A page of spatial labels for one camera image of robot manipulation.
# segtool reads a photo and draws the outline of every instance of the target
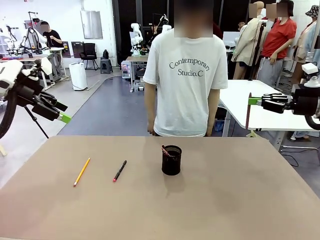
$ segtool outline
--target blue floor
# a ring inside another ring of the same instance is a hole
[[[107,79],[89,100],[74,115],[59,135],[97,135],[97,136],[149,136],[147,132],[147,113],[144,106],[144,92],[130,93],[130,84],[121,77]],[[231,120],[229,136],[244,137],[248,130]],[[215,132],[214,137],[221,137]],[[268,132],[261,136],[269,138]],[[287,146],[320,147],[320,140],[311,137],[311,142],[284,141]],[[299,163],[294,169],[320,197],[320,165],[315,151],[291,153]],[[295,165],[292,158],[285,156]]]

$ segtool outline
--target person in black shirt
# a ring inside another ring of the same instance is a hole
[[[61,38],[59,33],[55,30],[52,30],[49,26],[49,23],[46,21],[41,22],[41,29],[43,30],[43,36],[47,39],[47,45],[49,48],[63,48]]]

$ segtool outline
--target yellow pencil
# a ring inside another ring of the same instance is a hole
[[[89,159],[86,161],[86,163],[85,163],[85,165],[83,166],[83,168],[82,168],[79,176],[78,176],[77,179],[75,180],[75,182],[74,182],[74,184],[73,184],[74,187],[77,186],[77,183],[79,182],[79,179],[81,178],[82,174],[84,173],[84,171],[85,171],[85,169],[86,169],[86,167],[87,167],[87,165],[88,165],[89,162],[90,162],[90,157],[89,157]]]

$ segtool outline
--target black and white hat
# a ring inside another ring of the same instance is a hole
[[[310,9],[310,11],[307,11],[305,15],[312,17],[312,18],[317,18],[319,14],[319,6],[318,5],[313,5]]]

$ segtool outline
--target green tape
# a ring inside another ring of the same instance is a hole
[[[71,121],[71,119],[72,118],[70,116],[68,116],[67,114],[60,112],[60,121],[61,122],[68,124]]]
[[[258,105],[258,101],[261,101],[261,97],[250,97],[248,105]]]

